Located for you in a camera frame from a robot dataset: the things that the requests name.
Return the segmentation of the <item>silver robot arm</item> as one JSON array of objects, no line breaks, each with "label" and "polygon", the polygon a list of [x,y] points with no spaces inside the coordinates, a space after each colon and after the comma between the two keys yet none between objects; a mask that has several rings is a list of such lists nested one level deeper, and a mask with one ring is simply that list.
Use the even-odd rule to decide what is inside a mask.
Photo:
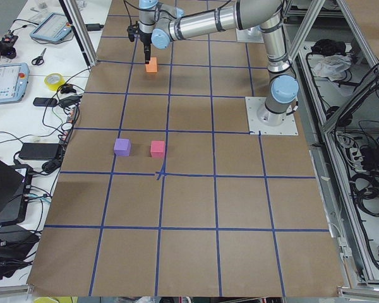
[{"label": "silver robot arm", "polygon": [[151,48],[166,49],[172,42],[212,33],[236,31],[238,42],[263,43],[270,75],[269,94],[256,111],[265,126],[276,127],[294,113],[298,82],[291,74],[282,1],[227,1],[206,11],[187,15],[183,9],[160,1],[140,1],[139,20],[128,27],[128,36],[137,35],[143,44],[145,64],[151,63]]}]

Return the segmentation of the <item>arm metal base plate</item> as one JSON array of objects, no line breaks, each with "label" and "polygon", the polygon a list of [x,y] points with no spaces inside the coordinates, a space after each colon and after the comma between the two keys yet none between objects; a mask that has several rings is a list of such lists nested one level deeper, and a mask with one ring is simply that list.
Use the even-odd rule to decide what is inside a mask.
[{"label": "arm metal base plate", "polygon": [[236,38],[238,42],[263,44],[263,36],[259,26],[245,30],[236,29]]},{"label": "arm metal base plate", "polygon": [[245,97],[249,134],[297,136],[294,114],[273,114],[265,107],[265,97]]}]

